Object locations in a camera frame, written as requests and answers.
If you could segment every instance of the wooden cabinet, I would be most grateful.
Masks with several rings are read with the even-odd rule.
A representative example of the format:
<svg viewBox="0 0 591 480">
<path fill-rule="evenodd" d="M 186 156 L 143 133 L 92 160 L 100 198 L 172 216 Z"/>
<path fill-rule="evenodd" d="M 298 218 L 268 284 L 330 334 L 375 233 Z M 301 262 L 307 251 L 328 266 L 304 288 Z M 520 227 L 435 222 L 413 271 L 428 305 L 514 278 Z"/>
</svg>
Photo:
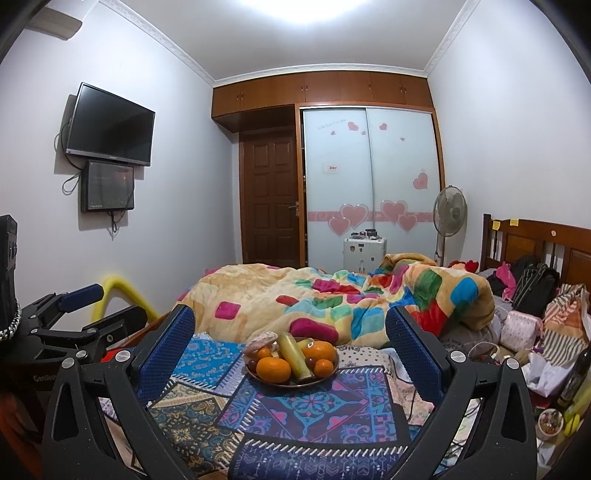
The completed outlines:
<svg viewBox="0 0 591 480">
<path fill-rule="evenodd" d="M 240 83 L 213 89 L 212 117 L 240 111 Z"/>
<path fill-rule="evenodd" d="M 371 72 L 370 77 L 374 102 L 405 104 L 402 75 Z"/>
<path fill-rule="evenodd" d="M 240 111 L 256 110 L 272 106 L 271 92 L 272 77 L 263 77 L 242 82 L 240 92 Z"/>
<path fill-rule="evenodd" d="M 369 72 L 339 72 L 340 99 L 343 102 L 372 102 Z"/>
<path fill-rule="evenodd" d="M 407 105 L 433 107 L 427 79 L 401 75 L 404 99 Z"/>
<path fill-rule="evenodd" d="M 303 73 L 272 77 L 273 105 L 290 105 L 306 101 L 306 80 Z"/>
<path fill-rule="evenodd" d="M 308 72 L 306 102 L 338 102 L 340 100 L 339 72 Z"/>
</svg>

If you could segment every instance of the black television screen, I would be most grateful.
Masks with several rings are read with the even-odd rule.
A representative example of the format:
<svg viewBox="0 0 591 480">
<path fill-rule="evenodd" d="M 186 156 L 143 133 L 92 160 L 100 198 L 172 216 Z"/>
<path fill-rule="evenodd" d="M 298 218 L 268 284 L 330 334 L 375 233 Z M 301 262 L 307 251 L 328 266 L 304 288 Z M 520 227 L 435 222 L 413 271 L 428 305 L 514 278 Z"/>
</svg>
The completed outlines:
<svg viewBox="0 0 591 480">
<path fill-rule="evenodd" d="M 82 83 L 66 153 L 150 166 L 154 115 L 137 103 Z"/>
</svg>

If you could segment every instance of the black bottle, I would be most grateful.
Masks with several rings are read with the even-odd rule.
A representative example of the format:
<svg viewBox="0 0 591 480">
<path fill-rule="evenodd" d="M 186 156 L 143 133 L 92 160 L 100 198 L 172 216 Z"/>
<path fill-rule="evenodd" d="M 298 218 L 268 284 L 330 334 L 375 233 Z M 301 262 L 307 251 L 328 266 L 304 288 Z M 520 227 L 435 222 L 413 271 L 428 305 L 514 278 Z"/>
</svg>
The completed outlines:
<svg viewBox="0 0 591 480">
<path fill-rule="evenodd" d="M 560 392 L 558 398 L 554 401 L 554 408 L 561 411 L 566 410 L 573 401 L 581 383 L 585 380 L 589 367 L 591 367 L 591 344 L 579 353 L 579 356 L 573 365 L 573 369 L 564 383 L 564 388 Z"/>
</svg>

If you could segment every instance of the fruit bowl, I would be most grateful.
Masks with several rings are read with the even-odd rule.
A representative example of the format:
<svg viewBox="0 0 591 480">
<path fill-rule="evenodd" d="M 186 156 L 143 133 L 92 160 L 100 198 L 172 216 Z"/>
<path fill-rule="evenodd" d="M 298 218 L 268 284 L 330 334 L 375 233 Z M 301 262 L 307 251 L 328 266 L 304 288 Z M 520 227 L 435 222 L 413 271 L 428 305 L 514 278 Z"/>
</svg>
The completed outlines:
<svg viewBox="0 0 591 480">
<path fill-rule="evenodd" d="M 303 387 L 309 387 L 311 385 L 319 384 L 320 382 L 328 380 L 329 378 L 334 376 L 335 372 L 339 369 L 339 352 L 338 351 L 335 352 L 334 365 L 335 365 L 335 368 L 333 369 L 332 373 L 330 375 L 328 375 L 327 377 L 324 377 L 324 378 L 312 377 L 308 381 L 299 382 L 299 383 L 297 383 L 293 380 L 293 376 L 285 383 L 267 382 L 267 381 L 263 380 L 262 378 L 260 378 L 256 373 L 252 372 L 249 368 L 245 368 L 245 370 L 248 372 L 248 374 L 252 378 L 255 378 L 257 381 L 264 383 L 265 385 L 270 385 L 272 387 L 279 387 L 279 388 L 303 388 Z"/>
</svg>

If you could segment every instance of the standing fan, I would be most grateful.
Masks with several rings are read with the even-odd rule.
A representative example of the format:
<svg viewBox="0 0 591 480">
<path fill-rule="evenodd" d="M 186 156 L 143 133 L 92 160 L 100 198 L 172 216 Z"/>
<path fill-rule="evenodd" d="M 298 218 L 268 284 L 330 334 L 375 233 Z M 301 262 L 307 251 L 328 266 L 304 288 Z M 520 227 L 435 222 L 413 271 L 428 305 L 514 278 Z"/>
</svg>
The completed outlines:
<svg viewBox="0 0 591 480">
<path fill-rule="evenodd" d="M 443 266 L 445 256 L 445 239 L 460 231 L 466 221 L 468 206 L 463 193 L 457 187 L 449 186 L 443 189 L 433 205 L 433 223 L 437 233 L 443 237 L 441 242 L 441 256 L 439 265 Z"/>
</svg>

